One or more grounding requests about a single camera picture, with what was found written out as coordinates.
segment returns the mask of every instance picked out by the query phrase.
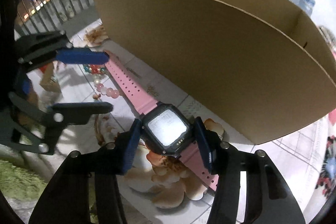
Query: pink watch strap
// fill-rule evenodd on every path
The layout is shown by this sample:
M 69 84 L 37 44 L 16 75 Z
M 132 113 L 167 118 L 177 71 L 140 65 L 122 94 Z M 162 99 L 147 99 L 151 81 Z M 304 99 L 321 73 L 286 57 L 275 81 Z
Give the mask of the pink watch strap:
M 110 53 L 110 60 L 105 66 L 139 114 L 146 115 L 157 107 L 158 101 L 133 79 L 117 56 Z M 204 168 L 197 144 L 192 143 L 189 145 L 181 153 L 180 161 L 202 179 L 204 183 L 209 185 L 213 190 L 216 190 L 218 176 L 209 174 Z
M 193 171 L 205 184 L 216 190 L 218 175 L 211 175 L 203 166 L 202 157 L 197 143 L 192 143 L 182 151 L 180 161 Z
M 146 115 L 157 107 L 158 101 L 133 79 L 114 54 L 110 54 L 110 60 L 105 66 L 139 114 Z

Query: cardboard flap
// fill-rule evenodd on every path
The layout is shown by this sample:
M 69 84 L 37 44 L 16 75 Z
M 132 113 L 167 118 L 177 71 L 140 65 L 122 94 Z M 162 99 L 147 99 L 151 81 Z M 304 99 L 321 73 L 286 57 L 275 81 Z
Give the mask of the cardboard flap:
M 255 144 L 336 106 L 336 87 L 317 61 L 238 8 L 218 0 L 94 1 L 112 40 Z
M 301 12 L 289 36 L 315 58 L 336 83 L 336 62 L 320 30 Z
M 313 56 L 336 83 L 336 62 L 318 28 L 289 0 L 220 0 L 276 27 Z

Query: watch face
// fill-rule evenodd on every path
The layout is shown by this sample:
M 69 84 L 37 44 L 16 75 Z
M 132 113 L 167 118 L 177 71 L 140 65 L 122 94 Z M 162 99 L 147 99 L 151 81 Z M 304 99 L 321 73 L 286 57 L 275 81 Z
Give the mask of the watch face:
M 178 157 L 194 141 L 190 122 L 171 104 L 158 103 L 142 124 L 146 145 L 156 154 Z
M 151 120 L 148 123 L 148 128 L 164 146 L 171 145 L 187 131 L 187 126 L 184 122 L 170 109 L 165 110 Z

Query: screw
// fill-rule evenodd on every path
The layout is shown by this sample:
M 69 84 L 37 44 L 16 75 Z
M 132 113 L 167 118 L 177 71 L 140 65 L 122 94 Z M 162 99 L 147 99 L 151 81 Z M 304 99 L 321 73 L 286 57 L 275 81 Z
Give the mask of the screw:
M 81 153 L 79 151 L 74 150 L 74 151 L 71 151 L 69 155 L 71 158 L 77 158 L 80 154 Z
M 67 48 L 72 48 L 74 45 L 69 41 L 65 45 Z
M 220 146 L 223 149 L 228 149 L 230 147 L 230 144 L 228 142 L 221 142 Z
M 41 153 L 47 153 L 49 151 L 49 146 L 46 143 L 40 143 L 39 150 Z
M 257 150 L 257 155 L 261 158 L 266 156 L 266 152 L 264 150 Z
M 106 144 L 106 148 L 107 148 L 108 150 L 114 149 L 115 146 L 116 146 L 115 143 L 107 143 L 107 144 Z
M 55 113 L 54 114 L 54 121 L 55 122 L 61 122 L 63 121 L 64 117 L 61 113 Z

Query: flower pattern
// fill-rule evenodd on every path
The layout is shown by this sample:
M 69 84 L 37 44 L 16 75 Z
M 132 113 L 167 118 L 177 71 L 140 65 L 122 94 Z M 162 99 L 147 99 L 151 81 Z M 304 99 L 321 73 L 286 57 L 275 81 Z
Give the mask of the flower pattern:
M 322 193 L 328 199 L 336 185 L 336 138 L 334 135 L 327 139 L 327 149 L 319 180 L 315 189 L 324 187 Z

